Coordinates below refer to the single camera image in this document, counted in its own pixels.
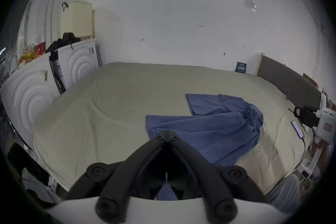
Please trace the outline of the person's right hand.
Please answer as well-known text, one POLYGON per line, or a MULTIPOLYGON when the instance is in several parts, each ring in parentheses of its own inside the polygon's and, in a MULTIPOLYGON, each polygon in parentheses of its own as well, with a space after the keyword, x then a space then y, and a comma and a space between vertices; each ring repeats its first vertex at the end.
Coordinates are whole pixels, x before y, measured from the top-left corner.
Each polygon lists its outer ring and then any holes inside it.
POLYGON ((329 149, 329 144, 322 139, 314 137, 311 145, 311 153, 314 153, 316 149, 329 149))

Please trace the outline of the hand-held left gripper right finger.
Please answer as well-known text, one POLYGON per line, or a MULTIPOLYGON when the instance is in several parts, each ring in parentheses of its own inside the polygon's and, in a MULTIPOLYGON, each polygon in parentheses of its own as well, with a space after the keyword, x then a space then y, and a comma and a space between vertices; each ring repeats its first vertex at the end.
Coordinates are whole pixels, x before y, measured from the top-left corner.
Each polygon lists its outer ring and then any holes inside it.
POLYGON ((209 163, 174 132, 168 132, 168 183, 178 200, 203 198, 210 222, 233 221, 235 198, 267 203, 244 168, 209 163))

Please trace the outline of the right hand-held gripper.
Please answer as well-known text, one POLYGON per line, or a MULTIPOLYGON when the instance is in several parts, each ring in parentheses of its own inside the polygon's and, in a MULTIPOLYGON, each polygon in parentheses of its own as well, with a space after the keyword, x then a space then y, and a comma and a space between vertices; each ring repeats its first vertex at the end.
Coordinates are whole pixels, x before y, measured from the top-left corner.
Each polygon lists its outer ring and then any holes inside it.
POLYGON ((306 105, 303 108, 296 106, 293 113, 304 125, 314 129, 314 141, 317 145, 321 142, 334 144, 336 115, 335 111, 327 108, 327 97, 324 93, 321 94, 319 109, 306 105))

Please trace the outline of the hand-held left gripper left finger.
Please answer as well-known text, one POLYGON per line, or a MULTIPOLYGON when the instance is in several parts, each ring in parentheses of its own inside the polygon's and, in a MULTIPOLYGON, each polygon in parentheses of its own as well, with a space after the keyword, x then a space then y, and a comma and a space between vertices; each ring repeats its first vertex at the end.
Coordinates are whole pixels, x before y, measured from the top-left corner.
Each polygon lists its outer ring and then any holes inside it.
POLYGON ((153 200, 166 182, 169 131, 137 149, 125 161, 93 163, 70 188, 65 200, 99 197, 95 212, 104 222, 125 222, 129 198, 153 200))

